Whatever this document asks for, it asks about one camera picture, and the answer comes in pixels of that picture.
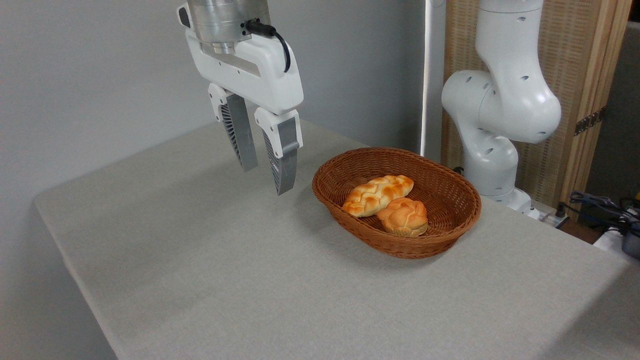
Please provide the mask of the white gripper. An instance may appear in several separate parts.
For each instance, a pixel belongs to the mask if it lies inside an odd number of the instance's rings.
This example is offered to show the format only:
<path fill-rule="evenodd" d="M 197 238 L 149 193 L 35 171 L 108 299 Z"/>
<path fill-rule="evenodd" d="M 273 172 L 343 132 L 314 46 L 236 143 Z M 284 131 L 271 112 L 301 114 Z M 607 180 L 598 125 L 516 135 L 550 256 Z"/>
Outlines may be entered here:
<path fill-rule="evenodd" d="M 298 111 L 304 100 L 297 61 L 288 44 L 251 33 L 247 22 L 269 25 L 267 4 L 182 4 L 180 24 L 195 66 L 208 80 L 215 120 L 222 123 L 244 172 L 258 166 L 245 100 L 258 105 L 277 194 L 290 191 L 303 146 Z"/>

